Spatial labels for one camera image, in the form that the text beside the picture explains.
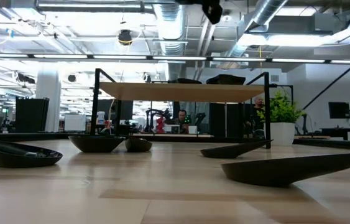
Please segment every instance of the man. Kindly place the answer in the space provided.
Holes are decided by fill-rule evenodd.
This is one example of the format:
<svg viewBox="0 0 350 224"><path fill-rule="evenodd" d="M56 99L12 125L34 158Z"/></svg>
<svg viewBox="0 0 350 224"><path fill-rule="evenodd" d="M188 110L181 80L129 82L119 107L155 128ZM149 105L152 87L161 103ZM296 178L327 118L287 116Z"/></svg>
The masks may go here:
<svg viewBox="0 0 350 224"><path fill-rule="evenodd" d="M250 118L247 118L246 124L253 128L254 131L258 129L263 129L263 122L260 116L257 114L258 111L262 111L263 108L263 99L260 96L255 97L255 105L253 114Z"/></svg>
<svg viewBox="0 0 350 224"><path fill-rule="evenodd" d="M175 124L180 126L180 134L188 134L188 124L185 124L187 112L185 110L180 110L178 118L175 119Z"/></svg>

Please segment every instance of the white column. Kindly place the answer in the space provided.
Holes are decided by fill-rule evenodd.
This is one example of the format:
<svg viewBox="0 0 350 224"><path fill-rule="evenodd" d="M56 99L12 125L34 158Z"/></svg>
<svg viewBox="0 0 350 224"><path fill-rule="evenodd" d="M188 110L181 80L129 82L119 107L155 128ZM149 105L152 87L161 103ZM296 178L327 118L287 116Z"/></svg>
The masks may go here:
<svg viewBox="0 0 350 224"><path fill-rule="evenodd" d="M62 83L54 63L43 63L38 71L36 98L49 98L45 131L58 131Z"/></svg>

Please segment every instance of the wooden platform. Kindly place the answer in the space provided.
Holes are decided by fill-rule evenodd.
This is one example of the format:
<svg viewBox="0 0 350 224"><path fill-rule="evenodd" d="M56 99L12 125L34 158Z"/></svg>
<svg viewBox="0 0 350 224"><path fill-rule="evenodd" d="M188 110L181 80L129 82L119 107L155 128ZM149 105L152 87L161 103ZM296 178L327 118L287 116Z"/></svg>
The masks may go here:
<svg viewBox="0 0 350 224"><path fill-rule="evenodd" d="M263 86L174 83L100 83L119 100L242 103L264 92Z"/></svg>
<svg viewBox="0 0 350 224"><path fill-rule="evenodd" d="M0 168L0 224L350 223L350 169L273 189L225 178L224 162L348 153L296 145L238 159L199 150L229 144L155 142L151 153L82 154L69 140L28 142L55 149L57 166Z"/></svg>

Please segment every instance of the black boat-shaped object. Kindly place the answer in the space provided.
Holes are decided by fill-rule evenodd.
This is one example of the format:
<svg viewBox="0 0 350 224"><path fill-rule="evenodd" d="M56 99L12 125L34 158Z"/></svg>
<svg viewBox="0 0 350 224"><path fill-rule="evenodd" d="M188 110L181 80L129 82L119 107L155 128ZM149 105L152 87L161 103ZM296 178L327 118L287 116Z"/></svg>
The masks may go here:
<svg viewBox="0 0 350 224"><path fill-rule="evenodd" d="M200 152L203 156L216 159L235 159L244 153L258 149L272 140L263 140L256 142L241 143L233 146L216 147L212 149L202 149Z"/></svg>
<svg viewBox="0 0 350 224"><path fill-rule="evenodd" d="M245 184L287 187L304 179L350 168L350 153L222 164L227 178Z"/></svg>
<svg viewBox="0 0 350 224"><path fill-rule="evenodd" d="M30 168L51 166L63 154L42 147L0 141L0 167Z"/></svg>
<svg viewBox="0 0 350 224"><path fill-rule="evenodd" d="M145 139L130 137L125 141L125 147L128 152L148 152L151 146L152 143Z"/></svg>
<svg viewBox="0 0 350 224"><path fill-rule="evenodd" d="M69 136L70 141L82 152L110 153L124 138L107 136Z"/></svg>

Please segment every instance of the green plant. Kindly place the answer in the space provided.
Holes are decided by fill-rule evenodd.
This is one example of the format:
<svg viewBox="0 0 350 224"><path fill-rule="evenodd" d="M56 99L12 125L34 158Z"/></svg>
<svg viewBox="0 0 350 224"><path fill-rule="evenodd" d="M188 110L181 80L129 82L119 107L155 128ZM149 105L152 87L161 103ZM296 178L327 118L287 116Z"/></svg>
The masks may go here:
<svg viewBox="0 0 350 224"><path fill-rule="evenodd" d="M264 121L265 107L257 114ZM270 99L270 118L272 123L295 123L297 119L305 114L302 110L297 109L296 102L292 103L289 99L288 93L279 90L275 93L275 97Z"/></svg>

